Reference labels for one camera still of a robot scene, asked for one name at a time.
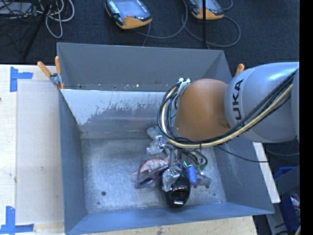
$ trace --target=yellow cable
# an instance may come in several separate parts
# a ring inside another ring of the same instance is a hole
[[[224,143],[226,141],[231,140],[232,138],[240,135],[241,133],[245,132],[247,129],[251,128],[253,125],[255,125],[256,123],[258,123],[260,120],[262,120],[267,114],[269,114],[272,109],[284,98],[286,97],[290,92],[291,92],[291,88],[292,88],[292,84],[266,109],[264,110],[260,115],[258,115],[256,118],[254,118],[252,121],[250,121],[248,124],[246,124],[245,126],[243,126],[242,128],[240,128],[238,131],[228,135],[225,138],[222,138],[220,140],[217,141],[213,141],[213,142],[209,142],[209,143],[203,143],[201,144],[201,147],[209,147],[209,146],[214,146],[214,145],[218,145],[220,143]],[[171,90],[167,96],[167,98],[173,93],[174,90]],[[166,108],[166,104],[163,105],[162,107],[162,112],[161,112],[161,127],[162,130],[167,133],[166,128],[165,128],[165,108]],[[200,148],[200,144],[183,144],[183,143],[179,143],[176,142],[173,139],[168,138],[169,142],[177,147],[180,148],[185,148],[185,149],[196,149],[196,148]]]

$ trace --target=black stand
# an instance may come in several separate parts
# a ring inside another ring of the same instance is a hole
[[[205,0],[202,0],[202,22],[203,22],[203,46],[207,48],[206,43],[206,6],[205,6]]]
[[[52,4],[53,4],[53,0],[46,0],[46,6],[45,6],[45,10],[43,11],[43,15],[42,15],[42,18],[43,18],[43,22],[45,22],[45,17],[47,16],[47,13],[49,12],[49,9],[52,7]],[[38,24],[36,25],[36,29],[35,29],[35,33],[32,35],[31,39],[29,40],[27,46],[26,46],[26,50],[24,52],[24,55],[23,55],[23,61],[25,62],[26,61],[26,57],[28,56],[28,53],[38,35],[38,32],[40,30],[40,26],[41,26],[41,20],[39,20]]]

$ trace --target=gray bin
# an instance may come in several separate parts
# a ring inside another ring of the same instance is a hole
[[[158,182],[137,189],[131,181],[164,93],[181,77],[229,83],[223,51],[58,43],[57,54],[66,234],[274,212],[260,165],[215,147],[203,150],[210,188],[193,188],[182,208],[167,207]],[[221,147],[257,160],[243,138]]]

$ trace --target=orange handle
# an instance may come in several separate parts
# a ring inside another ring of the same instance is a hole
[[[239,73],[243,72],[245,69],[245,66],[243,64],[239,64],[235,73],[235,76],[238,75]]]
[[[57,68],[57,73],[61,74],[61,65],[60,65],[59,56],[55,57],[54,62],[55,62],[55,67]]]
[[[54,62],[55,62],[55,68],[57,69],[57,73],[61,74],[61,65],[60,65],[59,56],[55,57]],[[61,84],[61,89],[64,89],[64,82]]]
[[[47,77],[51,76],[51,72],[48,70],[47,66],[43,64],[43,62],[37,62],[37,65],[41,68],[41,70]]]

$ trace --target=blue tape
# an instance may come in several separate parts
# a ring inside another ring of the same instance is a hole
[[[1,225],[0,234],[15,235],[15,233],[32,232],[34,224],[15,225],[15,209],[11,206],[6,207],[5,225]]]
[[[10,92],[16,92],[18,90],[18,79],[31,79],[33,73],[31,72],[22,72],[19,73],[19,70],[11,66],[11,78],[10,78]]]

